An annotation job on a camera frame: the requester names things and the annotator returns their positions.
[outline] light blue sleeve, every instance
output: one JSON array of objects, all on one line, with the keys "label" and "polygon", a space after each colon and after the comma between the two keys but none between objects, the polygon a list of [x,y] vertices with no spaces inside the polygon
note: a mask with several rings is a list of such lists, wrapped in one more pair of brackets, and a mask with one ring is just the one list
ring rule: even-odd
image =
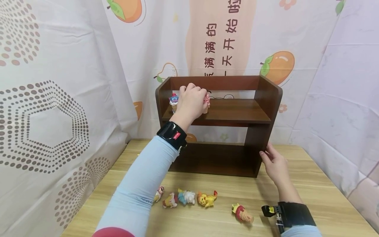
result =
[{"label": "light blue sleeve", "polygon": [[292,226],[281,234],[282,237],[322,237],[316,226]]},{"label": "light blue sleeve", "polygon": [[178,155],[169,143],[155,136],[117,187],[96,231],[117,227],[135,237],[145,236],[155,192]]}]

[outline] shelf board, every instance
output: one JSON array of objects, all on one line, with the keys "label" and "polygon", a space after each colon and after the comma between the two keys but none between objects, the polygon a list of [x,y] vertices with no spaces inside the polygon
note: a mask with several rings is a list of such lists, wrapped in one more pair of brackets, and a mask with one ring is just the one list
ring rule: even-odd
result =
[{"label": "shelf board", "polygon": [[188,143],[169,171],[256,177],[254,169],[254,160],[243,145]]},{"label": "shelf board", "polygon": [[[192,125],[248,127],[249,124],[270,124],[270,118],[254,99],[211,99],[208,113],[201,115]],[[162,121],[172,116],[169,106]]]}]

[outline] curtain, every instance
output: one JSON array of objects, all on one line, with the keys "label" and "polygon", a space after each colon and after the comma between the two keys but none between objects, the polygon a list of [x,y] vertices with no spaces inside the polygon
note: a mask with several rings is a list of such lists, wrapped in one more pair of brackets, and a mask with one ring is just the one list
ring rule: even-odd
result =
[{"label": "curtain", "polygon": [[[159,129],[155,89],[167,77],[266,75],[283,88],[272,140],[287,143],[341,1],[103,1],[133,102],[138,137]],[[254,91],[212,91],[253,98]],[[192,140],[243,143],[246,128],[191,126]]]},{"label": "curtain", "polygon": [[136,123],[101,2],[0,0],[0,236],[59,236]]},{"label": "curtain", "polygon": [[299,144],[379,232],[379,17],[347,1],[290,142]]}]

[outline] hand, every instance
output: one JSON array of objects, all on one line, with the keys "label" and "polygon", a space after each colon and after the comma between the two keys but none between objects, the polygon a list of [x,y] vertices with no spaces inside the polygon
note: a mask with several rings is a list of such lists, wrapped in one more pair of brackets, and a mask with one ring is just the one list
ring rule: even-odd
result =
[{"label": "hand", "polygon": [[287,168],[287,160],[275,150],[271,143],[268,143],[265,152],[259,152],[265,164],[268,176],[274,181],[275,185],[291,183],[290,174]]},{"label": "hand", "polygon": [[279,201],[303,203],[295,186],[291,182],[286,158],[275,150],[271,143],[267,144],[265,152],[260,151],[259,154],[265,164],[267,175],[278,188]]},{"label": "hand", "polygon": [[179,92],[176,112],[170,121],[175,122],[187,132],[192,122],[203,114],[204,109],[208,106],[203,103],[207,90],[190,83],[188,86],[181,86]]}]

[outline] polka dot pattern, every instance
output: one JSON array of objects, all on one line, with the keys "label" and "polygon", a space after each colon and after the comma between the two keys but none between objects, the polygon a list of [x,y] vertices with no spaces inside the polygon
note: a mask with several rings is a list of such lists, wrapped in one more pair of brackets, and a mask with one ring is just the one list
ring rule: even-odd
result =
[{"label": "polka dot pattern", "polygon": [[[30,115],[58,108],[72,119],[72,138],[48,146],[30,138]],[[0,165],[54,173],[89,147],[83,108],[51,80],[0,90]]]},{"label": "polka dot pattern", "polygon": [[63,226],[64,229],[68,226],[86,201],[86,194],[91,188],[90,183],[96,187],[110,167],[108,159],[99,157],[90,159],[73,172],[55,198],[54,216],[59,226]]},{"label": "polka dot pattern", "polygon": [[37,57],[41,35],[32,10],[24,0],[0,0],[0,67]]}]

